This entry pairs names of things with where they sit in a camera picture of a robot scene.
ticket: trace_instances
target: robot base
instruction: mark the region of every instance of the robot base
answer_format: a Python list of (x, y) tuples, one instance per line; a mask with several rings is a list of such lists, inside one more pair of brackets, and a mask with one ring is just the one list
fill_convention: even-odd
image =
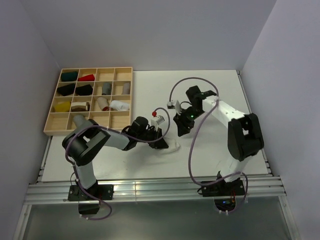
[[(112, 200), (114, 195), (114, 186), (112, 184), (98, 185), (98, 182), (87, 189), (88, 193), (101, 200)], [(68, 201), (79, 202), (93, 200), (82, 192), (78, 185), (72, 185), (69, 189)], [(95, 215), (100, 209), (100, 203), (80, 203), (78, 211), (81, 215)]]
[[(202, 181), (202, 184), (210, 183), (211, 181)], [(226, 197), (245, 195), (244, 183), (241, 179), (234, 180), (232, 182), (218, 182), (211, 186), (203, 186), (200, 188), (203, 197)]]

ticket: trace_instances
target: green object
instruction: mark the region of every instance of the green object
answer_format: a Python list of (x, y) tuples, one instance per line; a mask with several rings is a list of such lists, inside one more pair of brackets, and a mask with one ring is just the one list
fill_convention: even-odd
[(77, 80), (78, 72), (77, 71), (70, 71), (61, 73), (61, 82), (73, 82)]

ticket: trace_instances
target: white connector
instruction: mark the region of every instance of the white connector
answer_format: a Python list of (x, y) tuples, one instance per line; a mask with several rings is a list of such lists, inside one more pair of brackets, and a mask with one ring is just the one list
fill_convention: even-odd
[(172, 100), (172, 101), (168, 101), (166, 104), (166, 107), (168, 109), (175, 109), (177, 114), (181, 114), (181, 106), (180, 106), (180, 102), (178, 100)]
[(158, 127), (165, 121), (165, 118), (161, 115), (154, 116), (150, 119), (150, 126), (154, 126), (154, 129), (158, 131)]

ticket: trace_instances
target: gray cylinder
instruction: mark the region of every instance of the gray cylinder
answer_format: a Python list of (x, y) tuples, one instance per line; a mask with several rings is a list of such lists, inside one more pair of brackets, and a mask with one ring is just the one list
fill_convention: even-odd
[(80, 127), (86, 121), (83, 115), (75, 115), (72, 120), (77, 128)]
[(109, 104), (107, 99), (105, 99), (104, 97), (99, 97), (96, 101), (98, 102), (98, 106), (101, 109), (101, 111), (109, 110)]
[(102, 86), (102, 95), (111, 95), (111, 83), (105, 82)]
[(123, 85), (122, 95), (129, 95), (129, 94), (130, 94), (130, 83), (127, 82)]

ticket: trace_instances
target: white cloth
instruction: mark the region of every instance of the white cloth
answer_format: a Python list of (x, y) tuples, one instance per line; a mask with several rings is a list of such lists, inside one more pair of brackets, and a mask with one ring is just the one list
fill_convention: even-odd
[(130, 109), (130, 104), (123, 101), (113, 100), (110, 103), (110, 108), (117, 111), (128, 111)]

